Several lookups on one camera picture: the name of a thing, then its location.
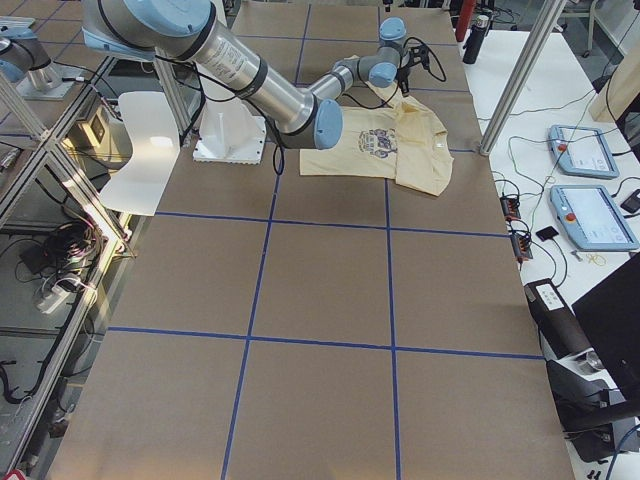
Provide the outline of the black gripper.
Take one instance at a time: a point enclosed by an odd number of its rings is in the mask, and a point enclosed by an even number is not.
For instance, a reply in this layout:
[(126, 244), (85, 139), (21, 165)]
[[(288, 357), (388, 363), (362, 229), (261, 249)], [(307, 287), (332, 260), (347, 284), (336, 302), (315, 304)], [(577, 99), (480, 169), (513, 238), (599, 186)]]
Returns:
[(411, 67), (408, 65), (399, 67), (397, 69), (397, 84), (401, 87), (401, 93), (403, 96), (408, 96), (410, 94), (409, 88), (409, 75), (410, 75)]

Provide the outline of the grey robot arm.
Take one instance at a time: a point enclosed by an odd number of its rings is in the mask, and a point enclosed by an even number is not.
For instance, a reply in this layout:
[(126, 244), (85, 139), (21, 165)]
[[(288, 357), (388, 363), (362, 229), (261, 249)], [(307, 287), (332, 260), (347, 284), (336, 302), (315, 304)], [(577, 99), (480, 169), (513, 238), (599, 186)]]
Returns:
[(23, 80), (51, 65), (37, 35), (26, 26), (1, 27), (1, 72), (11, 82)]
[(150, 61), (158, 49), (176, 62), (203, 67), (271, 121), (285, 148), (325, 150), (341, 138), (337, 98), (355, 82), (390, 86), (406, 57), (406, 26), (391, 17), (379, 28), (375, 54), (343, 59), (306, 89), (295, 87), (217, 18), (210, 1), (85, 1), (88, 47), (118, 58)]

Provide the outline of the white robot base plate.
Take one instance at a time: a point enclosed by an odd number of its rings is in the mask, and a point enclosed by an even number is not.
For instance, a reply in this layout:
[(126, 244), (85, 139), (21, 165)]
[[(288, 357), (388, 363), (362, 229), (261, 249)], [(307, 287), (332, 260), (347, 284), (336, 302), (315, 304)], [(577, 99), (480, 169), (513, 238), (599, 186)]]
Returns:
[(238, 99), (207, 101), (198, 135), (195, 161), (257, 165), (265, 146), (266, 124)]

